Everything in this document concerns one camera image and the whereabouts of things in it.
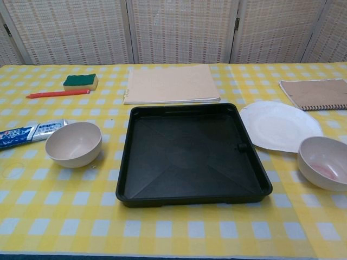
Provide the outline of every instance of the beige bowl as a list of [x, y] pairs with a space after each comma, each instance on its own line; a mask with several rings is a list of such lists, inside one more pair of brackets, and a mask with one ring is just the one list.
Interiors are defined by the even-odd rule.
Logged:
[[46, 141], [46, 152], [57, 164], [67, 168], [85, 166], [101, 150], [101, 130], [88, 122], [63, 126]]
[[298, 166], [307, 180], [326, 190], [347, 191], [347, 145], [315, 136], [305, 139]]

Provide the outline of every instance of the sponge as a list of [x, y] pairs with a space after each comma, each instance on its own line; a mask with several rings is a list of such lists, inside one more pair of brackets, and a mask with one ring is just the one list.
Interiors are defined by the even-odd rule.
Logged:
[[98, 77], [96, 74], [89, 75], [69, 75], [67, 76], [63, 86], [65, 90], [90, 89], [96, 90], [98, 85]]

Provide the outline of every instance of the orange pencil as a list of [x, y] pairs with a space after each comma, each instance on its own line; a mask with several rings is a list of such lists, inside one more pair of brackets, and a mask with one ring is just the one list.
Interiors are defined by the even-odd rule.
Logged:
[[70, 96], [70, 95], [81, 95], [89, 94], [91, 91], [89, 89], [77, 89], [77, 90], [67, 90], [67, 91], [58, 91], [58, 92], [43, 92], [43, 93], [34, 93], [26, 96], [27, 99], [37, 99], [37, 98], [47, 98], [50, 96]]

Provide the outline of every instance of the black plastic tray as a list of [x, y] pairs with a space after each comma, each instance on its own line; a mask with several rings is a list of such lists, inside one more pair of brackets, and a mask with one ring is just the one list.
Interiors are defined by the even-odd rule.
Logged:
[[234, 105], [131, 110], [116, 190], [126, 206], [251, 203], [271, 192]]

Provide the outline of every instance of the bowl rim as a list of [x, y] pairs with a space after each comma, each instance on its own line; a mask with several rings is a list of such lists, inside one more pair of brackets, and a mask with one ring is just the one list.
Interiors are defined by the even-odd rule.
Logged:
[[[80, 123], [90, 124], [90, 125], [96, 126], [97, 129], [99, 130], [100, 137], [99, 137], [99, 140], [97, 141], [97, 143], [93, 146], [93, 148], [90, 149], [88, 152], [86, 152], [86, 153], [80, 155], [80, 156], [72, 157], [72, 158], [69, 158], [69, 159], [59, 159], [59, 158], [56, 158], [56, 157], [54, 157], [54, 156], [51, 156], [51, 155], [48, 153], [48, 151], [47, 151], [47, 143], [48, 143], [49, 139], [50, 139], [56, 132], [60, 131], [61, 129], [63, 129], [63, 128], [65, 128], [65, 127], [68, 127], [68, 126], [71, 126], [71, 125], [77, 125], [77, 124], [80, 124]], [[47, 141], [46, 141], [46, 143], [45, 143], [45, 145], [44, 145], [44, 149], [46, 150], [46, 153], [48, 154], [48, 156], [49, 156], [51, 159], [53, 159], [53, 160], [57, 160], [57, 161], [74, 160], [74, 159], [81, 158], [81, 157], [85, 156], [86, 154], [90, 153], [92, 150], [94, 150], [94, 149], [100, 144], [101, 140], [102, 140], [102, 132], [101, 132], [101, 129], [100, 129], [99, 126], [97, 126], [97, 125], [94, 124], [94, 123], [85, 122], [85, 121], [80, 121], [80, 122], [68, 123], [67, 125], [65, 125], [65, 126], [59, 128], [58, 130], [56, 130], [53, 134], [51, 134], [51, 135], [47, 138]]]
[[329, 140], [329, 141], [335, 141], [335, 142], [339, 142], [341, 144], [343, 144], [344, 146], [347, 146], [347, 144], [343, 143], [343, 142], [340, 142], [336, 139], [333, 139], [333, 138], [329, 138], [329, 137], [325, 137], [325, 136], [311, 136], [311, 137], [308, 137], [306, 139], [304, 139], [300, 146], [299, 146], [299, 151], [298, 151], [298, 154], [300, 155], [300, 157], [302, 158], [302, 160], [305, 162], [305, 164], [311, 169], [313, 170], [314, 172], [318, 173], [320, 176], [324, 177], [325, 179], [328, 179], [330, 181], [333, 181], [334, 183], [340, 183], [340, 184], [343, 184], [343, 185], [347, 185], [347, 183], [343, 182], [343, 181], [339, 181], [339, 180], [333, 180], [331, 178], [329, 178], [328, 176], [325, 176], [323, 174], [321, 174], [319, 171], [315, 170], [314, 168], [312, 168], [312, 166], [306, 161], [305, 157], [303, 156], [303, 153], [301, 151], [301, 147], [302, 145], [304, 144], [304, 142], [308, 139], [326, 139], [326, 140]]

